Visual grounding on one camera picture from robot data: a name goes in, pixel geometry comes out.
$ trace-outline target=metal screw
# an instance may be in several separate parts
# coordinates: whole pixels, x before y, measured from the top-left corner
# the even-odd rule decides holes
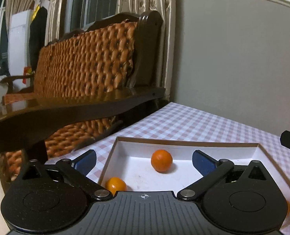
[[[110,192],[108,190],[105,190],[105,189],[99,189],[95,192],[95,195],[98,198],[107,197],[109,194],[110,194]]]
[[[182,190],[180,192],[180,195],[188,198],[188,197],[193,197],[195,195],[195,192],[193,190],[190,190],[190,189],[185,189],[185,190]]]

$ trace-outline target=tangerine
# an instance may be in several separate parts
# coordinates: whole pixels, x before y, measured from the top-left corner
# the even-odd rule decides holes
[[[173,162],[172,155],[163,149],[156,150],[152,154],[152,158],[150,163],[152,167],[158,172],[165,172],[167,171]]]
[[[112,195],[115,195],[116,191],[126,191],[126,183],[117,177],[110,178],[105,185],[106,189],[109,190]]]

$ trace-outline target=checkered tablecloth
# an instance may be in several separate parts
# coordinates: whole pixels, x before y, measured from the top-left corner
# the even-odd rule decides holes
[[[281,146],[279,136],[176,103],[162,109],[91,146],[60,158],[81,155],[88,149],[97,154],[97,164],[87,175],[97,182],[117,136],[181,141],[261,143],[290,179],[290,149]],[[290,226],[283,230],[290,235]]]

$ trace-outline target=dark wooden armrest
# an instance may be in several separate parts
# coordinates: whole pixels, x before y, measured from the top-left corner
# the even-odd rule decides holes
[[[18,94],[26,94],[26,93],[33,93],[34,92],[34,86],[28,86],[25,88],[22,88],[20,91],[18,91]]]
[[[123,88],[99,96],[38,98],[0,105],[0,153],[27,149],[59,128],[121,114],[162,98],[164,88]]]
[[[20,75],[20,76],[9,76],[9,77],[5,77],[3,78],[0,83],[1,84],[8,84],[8,92],[7,94],[11,94],[13,93],[13,81],[14,80],[19,80],[19,79],[30,79],[34,77],[34,73],[30,74],[30,75]]]

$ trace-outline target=red object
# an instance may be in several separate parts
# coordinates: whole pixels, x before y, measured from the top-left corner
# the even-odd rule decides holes
[[[32,68],[31,67],[24,67],[24,69],[23,69],[23,75],[25,76],[25,75],[29,75],[30,73],[32,73]],[[22,79],[22,83],[23,84],[27,84],[26,83],[26,79]]]

